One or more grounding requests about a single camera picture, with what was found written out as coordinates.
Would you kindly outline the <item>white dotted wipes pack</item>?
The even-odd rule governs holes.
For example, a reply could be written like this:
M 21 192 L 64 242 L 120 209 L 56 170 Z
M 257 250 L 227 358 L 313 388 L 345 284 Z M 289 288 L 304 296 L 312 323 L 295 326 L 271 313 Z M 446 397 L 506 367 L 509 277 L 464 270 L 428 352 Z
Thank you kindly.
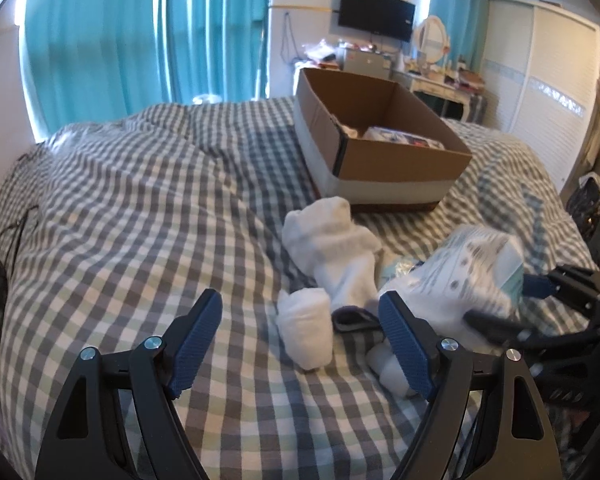
M 460 226 L 424 263 L 396 275 L 379 292 L 397 292 L 438 335 L 487 352 L 491 345 L 463 316 L 476 310 L 516 320 L 523 280 L 524 248 L 518 237 L 485 226 Z

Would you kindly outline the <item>white fluffy sock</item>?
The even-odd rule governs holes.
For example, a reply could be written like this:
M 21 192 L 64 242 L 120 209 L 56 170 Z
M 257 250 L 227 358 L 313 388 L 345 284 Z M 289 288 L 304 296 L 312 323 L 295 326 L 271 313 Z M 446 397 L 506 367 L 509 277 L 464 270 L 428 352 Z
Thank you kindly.
M 379 238 L 356 224 L 342 197 L 321 198 L 286 214 L 283 246 L 302 274 L 324 289 L 336 330 L 374 330 L 378 321 L 375 281 Z

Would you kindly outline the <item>floral plastic tissue pack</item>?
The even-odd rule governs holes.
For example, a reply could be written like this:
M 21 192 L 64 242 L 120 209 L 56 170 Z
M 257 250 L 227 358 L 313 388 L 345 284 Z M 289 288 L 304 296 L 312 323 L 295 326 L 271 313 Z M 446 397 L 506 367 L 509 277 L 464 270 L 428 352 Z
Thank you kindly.
M 399 130 L 393 130 L 382 127 L 370 127 L 362 135 L 363 140 L 388 142 L 394 144 L 404 144 L 416 146 L 416 148 L 433 148 L 434 150 L 444 150 L 444 145 L 437 140 L 419 136 L 418 134 L 408 133 Z

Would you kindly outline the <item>white socks green band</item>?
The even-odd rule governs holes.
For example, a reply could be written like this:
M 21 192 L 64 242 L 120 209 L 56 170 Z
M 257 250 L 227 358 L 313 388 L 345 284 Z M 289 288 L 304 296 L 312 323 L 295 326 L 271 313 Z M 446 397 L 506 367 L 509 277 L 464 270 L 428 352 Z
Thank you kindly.
M 398 358 L 388 341 L 380 342 L 366 353 L 366 363 L 380 384 L 399 398 L 412 398 L 417 392 L 408 383 Z

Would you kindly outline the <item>blue tissue pack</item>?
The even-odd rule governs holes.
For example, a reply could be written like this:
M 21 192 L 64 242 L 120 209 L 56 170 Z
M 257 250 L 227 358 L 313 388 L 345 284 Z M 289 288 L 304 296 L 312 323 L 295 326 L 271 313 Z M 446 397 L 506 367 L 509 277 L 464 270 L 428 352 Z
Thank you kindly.
M 400 275 L 409 274 L 424 262 L 411 256 L 399 256 L 394 252 L 384 252 L 378 260 L 376 271 L 378 281 L 390 281 Z

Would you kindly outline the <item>black bag by wardrobe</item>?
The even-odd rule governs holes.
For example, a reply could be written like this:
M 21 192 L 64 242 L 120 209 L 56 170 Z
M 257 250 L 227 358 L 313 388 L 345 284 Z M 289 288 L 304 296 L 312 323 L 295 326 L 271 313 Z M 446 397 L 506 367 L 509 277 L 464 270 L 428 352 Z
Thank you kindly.
M 600 176 L 589 172 L 580 177 L 578 187 L 569 196 L 566 211 L 588 242 L 600 224 Z

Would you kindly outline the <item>checkered grey bed quilt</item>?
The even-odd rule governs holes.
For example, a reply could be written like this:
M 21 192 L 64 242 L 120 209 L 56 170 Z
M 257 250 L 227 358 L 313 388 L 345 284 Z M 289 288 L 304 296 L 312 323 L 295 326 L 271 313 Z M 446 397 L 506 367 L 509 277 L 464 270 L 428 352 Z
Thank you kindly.
M 338 336 L 314 373 L 278 338 L 279 293 L 308 284 L 283 222 L 314 199 L 293 110 L 288 98 L 155 105 L 62 128 L 12 166 L 0 184 L 0 450 L 22 478 L 78 353 L 136 347 L 206 288 L 222 322 L 176 409 L 211 478 L 396 470 L 426 404 L 388 393 L 366 365 L 381 333 Z

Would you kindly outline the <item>brown cardboard box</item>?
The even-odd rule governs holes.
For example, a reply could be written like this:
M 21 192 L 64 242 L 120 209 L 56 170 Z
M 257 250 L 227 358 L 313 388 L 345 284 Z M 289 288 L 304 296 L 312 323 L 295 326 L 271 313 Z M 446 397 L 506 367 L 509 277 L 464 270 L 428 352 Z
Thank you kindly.
M 426 136 L 444 150 L 363 140 L 370 127 Z M 294 131 L 317 196 L 342 197 L 359 212 L 433 210 L 472 159 L 411 91 L 340 70 L 300 72 Z

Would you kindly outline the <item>white dressing table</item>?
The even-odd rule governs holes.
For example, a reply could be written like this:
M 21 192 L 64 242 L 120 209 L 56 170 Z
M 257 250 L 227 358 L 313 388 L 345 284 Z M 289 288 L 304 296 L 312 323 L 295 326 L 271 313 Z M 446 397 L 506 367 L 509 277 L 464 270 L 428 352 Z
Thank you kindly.
M 458 88 L 452 84 L 431 80 L 422 75 L 400 72 L 400 70 L 392 70 L 390 78 L 402 87 L 407 88 L 408 91 L 417 94 L 419 99 L 423 100 L 432 110 L 436 108 L 434 99 L 441 100 L 442 107 L 437 111 L 440 117 L 456 118 L 461 122 L 477 121 L 480 94 Z M 457 116 L 456 113 L 449 113 L 451 104 L 462 108 L 460 116 Z

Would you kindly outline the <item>white oval vanity mirror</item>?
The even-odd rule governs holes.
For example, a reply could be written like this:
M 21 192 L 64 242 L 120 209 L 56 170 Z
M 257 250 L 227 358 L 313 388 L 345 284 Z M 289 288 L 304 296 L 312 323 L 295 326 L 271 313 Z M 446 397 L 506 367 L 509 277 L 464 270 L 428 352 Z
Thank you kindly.
M 427 64 L 440 62 L 451 50 L 448 32 L 437 15 L 429 15 L 416 27 L 412 43 Z

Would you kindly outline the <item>grey mini fridge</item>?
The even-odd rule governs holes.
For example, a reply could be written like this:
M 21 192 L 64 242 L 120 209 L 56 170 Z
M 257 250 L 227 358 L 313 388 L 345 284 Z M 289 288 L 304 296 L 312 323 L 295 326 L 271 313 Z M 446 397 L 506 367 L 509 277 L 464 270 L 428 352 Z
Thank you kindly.
M 391 60 L 379 52 L 352 48 L 339 48 L 337 53 L 340 70 L 346 73 L 390 79 Z

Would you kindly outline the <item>teal curtain right panel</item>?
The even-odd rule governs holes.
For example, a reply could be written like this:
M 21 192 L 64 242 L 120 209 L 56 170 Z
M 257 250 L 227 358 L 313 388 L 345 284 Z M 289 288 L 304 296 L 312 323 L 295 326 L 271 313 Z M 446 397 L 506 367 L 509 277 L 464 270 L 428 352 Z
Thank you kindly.
M 430 14 L 442 21 L 449 36 L 452 61 L 463 58 L 477 73 L 486 42 L 489 0 L 431 0 Z

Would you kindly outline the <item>teal curtain panel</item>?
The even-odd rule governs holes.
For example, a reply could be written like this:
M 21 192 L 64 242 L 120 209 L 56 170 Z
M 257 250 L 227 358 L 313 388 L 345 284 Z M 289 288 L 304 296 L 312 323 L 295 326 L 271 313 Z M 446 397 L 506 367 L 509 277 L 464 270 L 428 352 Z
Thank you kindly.
M 159 0 L 27 0 L 23 41 L 36 120 L 52 134 L 169 99 Z
M 172 99 L 262 98 L 268 64 L 268 0 L 164 0 Z
M 486 42 L 489 0 L 431 0 L 430 14 L 442 21 L 449 36 L 452 61 L 463 58 L 477 73 Z

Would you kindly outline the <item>teal curtain middle panel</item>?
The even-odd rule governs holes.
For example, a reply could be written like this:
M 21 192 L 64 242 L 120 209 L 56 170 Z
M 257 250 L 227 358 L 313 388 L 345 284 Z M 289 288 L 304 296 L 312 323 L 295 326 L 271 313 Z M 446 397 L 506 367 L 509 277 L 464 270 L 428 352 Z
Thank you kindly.
M 172 99 L 262 98 L 268 64 L 268 0 L 164 0 Z

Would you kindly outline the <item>black wall television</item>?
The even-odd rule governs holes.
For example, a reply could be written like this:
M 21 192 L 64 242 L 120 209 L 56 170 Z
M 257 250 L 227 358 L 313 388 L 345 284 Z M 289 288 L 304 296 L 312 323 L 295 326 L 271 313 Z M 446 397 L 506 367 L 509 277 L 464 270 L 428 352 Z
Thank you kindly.
M 404 0 L 340 0 L 338 25 L 409 42 L 415 6 Z

